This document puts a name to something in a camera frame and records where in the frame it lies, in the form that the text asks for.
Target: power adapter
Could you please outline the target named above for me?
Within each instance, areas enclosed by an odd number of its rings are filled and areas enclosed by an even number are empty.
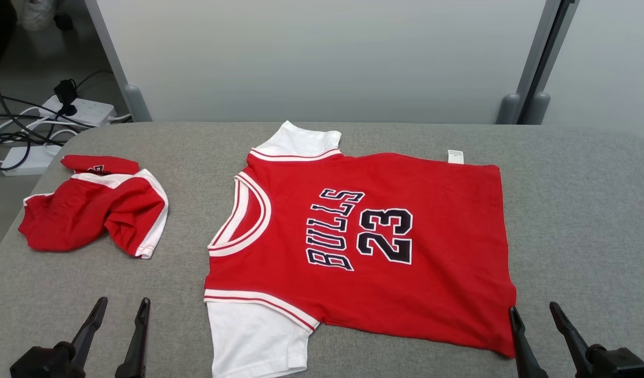
[[[71,116],[77,113],[77,108],[72,105],[72,102],[77,100],[78,97],[77,88],[74,83],[73,80],[61,80],[60,84],[54,88],[56,98],[63,104],[59,113],[64,116]]]
[[[49,166],[54,156],[50,152],[58,153],[60,146],[49,145],[46,146],[31,146],[30,153],[26,161],[22,165],[9,171],[2,171],[5,175],[41,175]],[[5,161],[2,162],[3,167],[12,167],[21,161],[26,155],[26,148],[10,148]]]

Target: white cable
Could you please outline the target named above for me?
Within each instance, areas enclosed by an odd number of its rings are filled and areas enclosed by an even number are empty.
[[[113,120],[113,121],[120,121],[120,120],[125,120],[125,119],[126,119],[126,118],[128,118],[128,117],[130,117],[130,113],[128,113],[127,115],[122,115],[121,117],[111,118],[111,120]]]
[[[51,120],[51,121],[44,120],[43,122],[40,122],[40,124],[46,124],[46,123],[48,123],[48,124],[66,124],[66,125],[70,125],[70,126],[84,127],[86,129],[91,129],[93,127],[100,127],[99,124],[90,124],[90,123],[85,123],[85,125],[87,125],[87,126],[84,126],[83,124],[77,124],[77,123],[74,123],[74,122],[60,122],[60,121],[54,121],[54,120]]]
[[[36,121],[32,122],[31,124],[27,125],[26,126],[27,130],[21,129],[21,131],[26,133],[26,134],[29,134],[29,132],[28,132],[29,130],[34,130],[35,127],[38,127],[39,125],[47,122],[46,120],[48,120],[48,119],[49,119],[49,117],[39,118],[38,120],[36,120]],[[3,141],[2,143],[14,143],[14,142],[17,142],[17,141],[18,140],[10,139],[8,141]]]
[[[32,108],[27,108],[26,110],[22,111],[19,115],[20,115],[20,116],[22,116],[22,115],[24,115],[24,114],[28,113],[30,110],[36,110],[36,109],[37,109],[37,110],[41,110],[41,109],[40,109],[40,108],[38,108],[37,106],[33,106]],[[2,130],[2,128],[3,128],[3,127],[7,126],[8,124],[10,124],[10,123],[12,123],[12,122],[14,122],[14,121],[10,119],[10,120],[8,120],[7,122],[5,122],[5,123],[1,124],[1,125],[0,125],[0,130]]]
[[[77,135],[77,133],[76,133],[76,132],[74,132],[74,131],[72,131],[72,130],[70,130],[70,129],[68,129],[68,130],[59,130],[59,131],[56,131],[56,132],[54,132],[53,134],[51,134],[51,136],[49,137],[49,139],[53,139],[53,138],[54,138],[55,136],[57,136],[58,134],[63,134],[63,132],[70,132],[70,134],[75,134],[75,135]],[[47,144],[48,144],[48,143],[44,143],[44,151],[46,151],[46,153],[48,153],[48,154],[49,154],[49,155],[51,155],[51,156],[56,156],[57,152],[53,152],[53,151],[51,151],[50,149],[46,148]]]

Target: basketball jersey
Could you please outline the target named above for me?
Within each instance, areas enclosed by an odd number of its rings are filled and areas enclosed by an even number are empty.
[[[285,122],[235,177],[209,245],[213,374],[305,370],[320,323],[513,357],[499,168],[349,157],[340,137]]]

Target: red stripe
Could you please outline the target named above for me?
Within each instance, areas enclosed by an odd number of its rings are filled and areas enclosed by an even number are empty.
[[[339,151],[339,150],[338,149],[330,149],[329,151],[325,151],[324,153],[321,153],[319,155],[305,156],[305,155],[267,155],[267,154],[265,154],[263,152],[257,151],[256,149],[252,149],[252,152],[258,153],[259,155],[262,155],[262,156],[267,156],[269,158],[304,158],[304,159],[319,158],[320,156],[326,155],[327,153],[330,153],[332,151]]]
[[[286,308],[284,308],[282,306],[278,306],[277,304],[274,304],[274,303],[271,303],[269,301],[266,301],[265,299],[261,299],[261,298],[240,298],[240,297],[214,297],[212,295],[206,295],[205,297],[206,298],[214,298],[214,299],[233,299],[233,300],[243,300],[243,301],[261,301],[261,302],[264,302],[264,303],[268,303],[270,306],[278,307],[282,311],[285,311],[286,313],[290,314],[294,318],[298,319],[301,323],[303,323],[306,326],[308,326],[308,328],[310,328],[311,330],[313,330],[313,331],[315,330],[315,327],[313,327],[312,325],[308,324],[307,321],[305,321],[305,320],[299,318],[298,316],[296,316],[295,313],[289,311],[288,309],[286,309]]]
[[[230,242],[228,242],[226,244],[223,244],[221,246],[218,246],[216,248],[215,247],[209,247],[207,249],[208,251],[221,251],[222,249],[226,249],[228,247],[235,246],[235,244],[238,244],[238,243],[242,242],[243,240],[247,239],[248,237],[252,236],[255,232],[257,232],[257,230],[259,230],[259,227],[261,227],[262,223],[264,223],[266,221],[266,217],[265,217],[266,210],[264,209],[264,207],[266,206],[266,203],[265,203],[264,197],[262,197],[259,194],[259,191],[257,191],[257,189],[252,187],[252,185],[249,182],[247,182],[247,180],[244,181],[243,184],[245,184],[247,187],[250,187],[255,196],[257,196],[257,197],[262,199],[262,213],[264,214],[264,217],[262,218],[262,221],[257,223],[257,227],[254,227],[254,230],[252,230],[252,232],[250,232],[249,234],[244,234],[241,237],[238,237],[238,238],[234,239],[233,241],[230,241]]]
[[[235,208],[233,209],[233,212],[231,213],[231,217],[228,218],[228,220],[226,221],[226,224],[224,225],[224,227],[222,227],[222,229],[219,231],[219,235],[217,235],[217,239],[214,240],[215,242],[212,244],[212,246],[215,246],[216,242],[218,242],[219,239],[222,238],[222,235],[226,231],[226,228],[228,228],[228,225],[231,224],[231,221],[233,220],[233,218],[235,217],[235,215],[236,215],[236,213],[238,211],[238,207],[240,206],[240,184],[242,184],[242,183],[241,183],[240,180],[238,180],[238,186],[236,187],[236,203],[235,203]]]

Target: white sleeve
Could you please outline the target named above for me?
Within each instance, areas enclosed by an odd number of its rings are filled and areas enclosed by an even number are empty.
[[[310,332],[256,303],[207,302],[216,378],[272,377],[303,371]]]
[[[287,121],[255,150],[266,155],[315,156],[337,149],[340,140],[338,131],[305,130]]]

